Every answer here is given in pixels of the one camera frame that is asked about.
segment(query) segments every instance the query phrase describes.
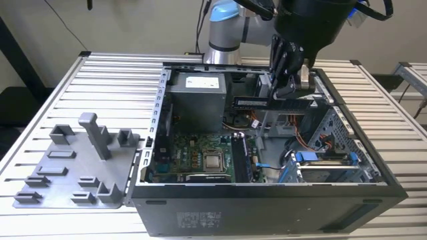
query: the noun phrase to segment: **white label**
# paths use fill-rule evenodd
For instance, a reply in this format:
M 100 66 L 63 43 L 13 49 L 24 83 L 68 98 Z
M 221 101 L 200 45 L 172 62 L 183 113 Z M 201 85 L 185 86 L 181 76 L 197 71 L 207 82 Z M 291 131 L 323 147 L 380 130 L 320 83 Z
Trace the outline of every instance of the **white label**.
M 245 100 L 239 100 L 237 105 L 248 105 L 248 106 L 267 106 L 265 101 L 245 101 Z
M 252 128 L 257 128 L 259 127 L 259 124 L 260 124 L 260 121 L 257 121 L 256 119 L 253 120 L 252 122 Z
M 185 79 L 185 88 L 219 89 L 220 81 L 217 77 L 189 76 Z
M 189 228 L 219 228 L 221 221 L 220 211 L 203 211 L 203 212 L 177 212 L 177 227 L 180 229 Z

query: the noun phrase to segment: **gray power supply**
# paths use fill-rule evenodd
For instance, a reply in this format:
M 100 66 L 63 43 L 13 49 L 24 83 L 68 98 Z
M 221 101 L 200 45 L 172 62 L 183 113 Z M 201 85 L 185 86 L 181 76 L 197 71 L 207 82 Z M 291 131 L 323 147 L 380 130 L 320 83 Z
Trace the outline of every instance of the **gray power supply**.
M 167 88 L 173 102 L 176 129 L 181 132 L 212 133 L 221 130 L 227 96 L 223 73 L 176 74 Z

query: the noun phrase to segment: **motherboard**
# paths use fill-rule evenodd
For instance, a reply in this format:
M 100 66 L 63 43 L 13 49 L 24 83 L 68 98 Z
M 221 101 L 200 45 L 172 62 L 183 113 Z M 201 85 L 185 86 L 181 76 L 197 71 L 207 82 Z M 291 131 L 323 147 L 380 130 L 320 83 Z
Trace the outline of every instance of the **motherboard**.
M 261 181 L 255 138 L 233 139 L 231 135 L 175 135 L 171 159 L 155 162 L 153 182 L 235 183 L 241 175 L 248 182 Z

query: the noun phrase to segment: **slotted metal surface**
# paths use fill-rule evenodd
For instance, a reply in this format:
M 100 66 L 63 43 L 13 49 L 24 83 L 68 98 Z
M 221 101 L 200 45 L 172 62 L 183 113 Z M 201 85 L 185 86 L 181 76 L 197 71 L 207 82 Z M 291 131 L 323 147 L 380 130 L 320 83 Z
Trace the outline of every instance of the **slotted metal surface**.
M 398 64 L 394 74 L 398 74 L 427 98 L 427 63 L 407 63 Z
M 144 135 L 163 62 L 200 63 L 199 56 L 92 53 L 80 57 L 20 138 L 0 161 L 0 236 L 13 239 L 149 239 L 132 207 L 119 209 L 16 209 L 13 195 L 24 185 L 51 143 L 55 124 L 75 131 L 81 112 L 95 112 L 111 132 L 132 128 Z M 267 65 L 265 58 L 243 58 L 245 65 Z M 427 140 L 419 125 L 396 106 L 364 68 L 350 61 L 319 60 L 362 128 L 395 173 L 408 199 L 363 228 L 334 239 L 420 240 L 427 238 Z M 284 236 L 221 237 L 283 239 Z M 288 239 L 331 239 L 332 236 L 291 236 Z

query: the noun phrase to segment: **green circuit board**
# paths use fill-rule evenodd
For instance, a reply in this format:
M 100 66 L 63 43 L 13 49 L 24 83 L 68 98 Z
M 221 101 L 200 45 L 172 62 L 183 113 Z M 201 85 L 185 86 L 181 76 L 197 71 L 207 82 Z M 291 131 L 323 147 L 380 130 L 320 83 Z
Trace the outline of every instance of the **green circuit board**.
M 209 172 L 212 174 L 231 175 L 231 182 L 235 182 L 235 168 L 232 155 L 232 138 L 229 135 L 175 135 L 171 149 L 172 161 L 168 164 L 167 171 L 156 171 L 159 182 L 180 182 L 179 176 L 188 174 L 205 174 L 204 171 L 204 152 L 215 151 L 221 153 L 223 168 L 221 171 Z M 247 148 L 249 157 L 259 154 L 255 145 L 255 139 L 247 138 Z

